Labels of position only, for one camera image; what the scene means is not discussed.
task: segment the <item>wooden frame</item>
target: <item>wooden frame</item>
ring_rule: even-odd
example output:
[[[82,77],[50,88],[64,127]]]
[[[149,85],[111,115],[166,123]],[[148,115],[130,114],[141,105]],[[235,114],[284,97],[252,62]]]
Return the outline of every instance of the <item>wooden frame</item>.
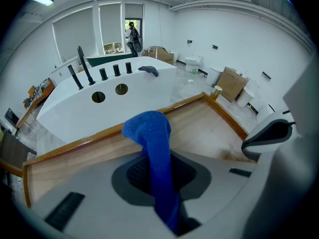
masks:
[[[214,101],[206,93],[201,93],[197,96],[194,96],[194,97],[185,99],[181,102],[175,103],[172,106],[169,106],[169,107],[166,107],[163,109],[159,109],[158,111],[167,115],[167,114],[170,114],[174,111],[177,111],[185,106],[193,104],[194,102],[197,102],[199,100],[205,100],[208,103],[208,105],[212,109],[214,109],[232,127],[232,129],[237,133],[237,135],[242,140],[244,140],[247,137],[247,135],[248,135],[247,132],[238,124],[238,122],[230,114],[228,114],[224,110],[224,108],[222,108],[220,106],[220,104],[218,104],[216,101]],[[27,206],[31,207],[31,200],[30,200],[30,194],[29,194],[29,188],[28,188],[28,172],[27,172],[28,167],[30,165],[35,164],[35,163],[44,162],[44,161],[47,161],[49,159],[52,159],[52,158],[55,158],[58,156],[66,155],[66,154],[71,153],[75,150],[79,150],[79,149],[88,147],[92,144],[98,143],[102,140],[114,137],[118,134],[121,134],[122,127],[123,127],[123,123],[118,124],[116,126],[108,128],[106,130],[100,131],[94,135],[88,136],[86,138],[77,140],[75,142],[69,143],[69,144],[62,146],[60,148],[57,148],[51,152],[48,152],[47,154],[44,154],[42,156],[37,157],[35,159],[24,162],[22,173],[23,173],[24,195],[25,195],[25,200],[26,200]]]
[[[5,171],[7,171],[8,173],[14,174],[18,177],[22,177],[22,170],[8,164],[7,162],[0,160],[0,167],[2,167]]]

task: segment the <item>cardboard box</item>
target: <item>cardboard box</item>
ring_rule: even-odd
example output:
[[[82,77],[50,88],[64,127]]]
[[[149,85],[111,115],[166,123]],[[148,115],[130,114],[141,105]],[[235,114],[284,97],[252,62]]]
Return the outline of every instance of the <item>cardboard box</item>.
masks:
[[[148,50],[142,51],[142,57],[148,57]]]
[[[232,102],[239,95],[246,83],[246,78],[236,73],[234,69],[225,67],[217,85],[223,89],[221,93],[222,96],[224,96],[229,102]]]
[[[169,64],[173,64],[174,54],[168,53],[163,47],[151,46],[148,50],[148,56],[164,61]]]

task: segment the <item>black cloth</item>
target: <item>black cloth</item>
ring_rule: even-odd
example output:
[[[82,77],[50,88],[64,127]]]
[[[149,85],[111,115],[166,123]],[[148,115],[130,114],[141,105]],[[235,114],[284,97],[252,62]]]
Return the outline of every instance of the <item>black cloth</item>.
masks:
[[[130,48],[131,50],[131,53],[132,53],[132,58],[136,58],[138,57],[138,52],[135,50],[134,46],[133,46],[133,43],[132,42],[128,42],[128,47]]]
[[[139,40],[139,33],[138,31],[135,29],[135,27],[133,29],[131,29],[131,33],[130,33],[130,36],[131,36],[131,40],[133,41],[138,41]]]
[[[148,73],[153,73],[155,77],[159,75],[158,71],[154,66],[141,66],[139,68],[140,71],[147,71]]]

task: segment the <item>tiled floor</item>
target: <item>tiled floor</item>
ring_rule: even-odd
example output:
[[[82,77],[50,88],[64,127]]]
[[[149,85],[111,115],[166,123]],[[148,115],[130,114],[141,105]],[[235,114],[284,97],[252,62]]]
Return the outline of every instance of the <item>tiled floor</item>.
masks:
[[[184,70],[185,66],[181,63],[177,63],[176,66],[177,73],[170,100],[171,104],[193,97],[202,92],[211,93],[212,87],[206,84],[205,77],[201,77],[199,73],[193,74],[186,72]],[[221,104],[247,132],[251,132],[257,125],[256,115],[248,107],[239,107],[236,102],[230,103],[223,96],[219,96],[217,102]],[[65,145],[62,140],[51,134],[36,121],[35,118],[39,111],[40,108],[36,109],[35,114],[28,119],[27,122],[30,126],[25,124],[23,131],[18,133],[19,140],[34,149],[37,152],[37,156]],[[10,177],[14,197],[19,201],[25,202],[22,180],[14,175],[10,175]]]

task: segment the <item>freestanding bathtub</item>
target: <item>freestanding bathtub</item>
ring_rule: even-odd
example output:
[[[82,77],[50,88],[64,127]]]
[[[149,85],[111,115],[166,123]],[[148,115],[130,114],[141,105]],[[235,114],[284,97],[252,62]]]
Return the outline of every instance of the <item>freestanding bathtub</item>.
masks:
[[[99,66],[108,62],[113,62],[125,58],[131,58],[131,52],[122,52],[122,53],[115,53],[115,54],[107,54],[107,55],[96,55],[96,56],[88,56],[85,57],[89,64],[94,66]]]
[[[126,72],[126,62],[131,62],[131,74]],[[114,64],[119,65],[120,76],[115,77]],[[139,71],[141,66],[154,66],[159,76]],[[105,81],[101,79],[101,68],[106,70]],[[168,106],[176,67],[151,57],[137,57],[92,67],[89,72],[95,84],[89,86],[85,72],[80,72],[76,75],[84,88],[79,90],[70,76],[56,86],[37,116],[46,129],[66,143],[120,124],[139,113]],[[125,94],[116,92],[116,88],[126,87]],[[103,101],[103,98],[98,100],[100,103],[94,101],[96,92],[103,93],[99,97],[105,96]]]

